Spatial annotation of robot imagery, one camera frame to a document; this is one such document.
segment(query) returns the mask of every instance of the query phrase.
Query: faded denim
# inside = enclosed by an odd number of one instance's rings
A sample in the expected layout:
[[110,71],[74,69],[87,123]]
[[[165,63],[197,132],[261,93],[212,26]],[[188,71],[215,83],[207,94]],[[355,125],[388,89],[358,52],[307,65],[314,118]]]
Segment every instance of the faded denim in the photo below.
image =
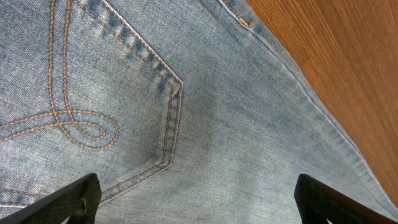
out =
[[300,223],[306,173],[397,220],[244,1],[0,1],[0,218],[97,173],[96,223]]

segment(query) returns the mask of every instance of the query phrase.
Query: denim fabric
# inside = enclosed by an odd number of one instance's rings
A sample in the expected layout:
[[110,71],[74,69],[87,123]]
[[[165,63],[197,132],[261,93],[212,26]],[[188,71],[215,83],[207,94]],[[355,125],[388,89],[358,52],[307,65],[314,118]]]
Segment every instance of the denim fabric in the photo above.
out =
[[96,223],[299,223],[300,173],[398,218],[237,0],[0,1],[0,171],[0,218],[89,172]]

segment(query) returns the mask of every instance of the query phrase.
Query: jeans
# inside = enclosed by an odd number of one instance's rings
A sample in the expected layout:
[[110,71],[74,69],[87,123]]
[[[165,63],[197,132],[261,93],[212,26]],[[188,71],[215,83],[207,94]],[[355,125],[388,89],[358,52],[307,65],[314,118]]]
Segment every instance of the jeans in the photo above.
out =
[[87,173],[96,223],[300,223],[306,173],[398,219],[242,0],[0,1],[0,218]]

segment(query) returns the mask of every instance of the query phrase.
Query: black object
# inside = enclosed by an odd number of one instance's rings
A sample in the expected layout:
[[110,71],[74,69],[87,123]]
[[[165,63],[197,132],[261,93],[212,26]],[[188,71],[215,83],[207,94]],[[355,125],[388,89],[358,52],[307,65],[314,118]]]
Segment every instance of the black object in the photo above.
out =
[[[294,192],[303,224],[398,224],[366,208],[306,174],[298,177]],[[11,223],[92,224],[101,200],[96,174],[88,174],[18,212],[0,220]]]
[[307,174],[300,174],[294,192],[303,224],[397,224]]
[[88,174],[49,196],[0,220],[11,223],[56,223],[68,217],[68,224],[92,224],[101,200],[96,174]]

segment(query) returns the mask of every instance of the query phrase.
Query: back pocket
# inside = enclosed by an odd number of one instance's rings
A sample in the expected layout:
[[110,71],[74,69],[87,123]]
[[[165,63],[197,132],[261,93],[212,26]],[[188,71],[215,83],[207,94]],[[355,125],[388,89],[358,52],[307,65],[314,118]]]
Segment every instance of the back pocket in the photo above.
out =
[[106,1],[53,1],[48,11],[40,89],[0,84],[14,95],[0,106],[10,114],[0,117],[0,203],[25,206],[95,172],[104,204],[171,165],[182,82]]

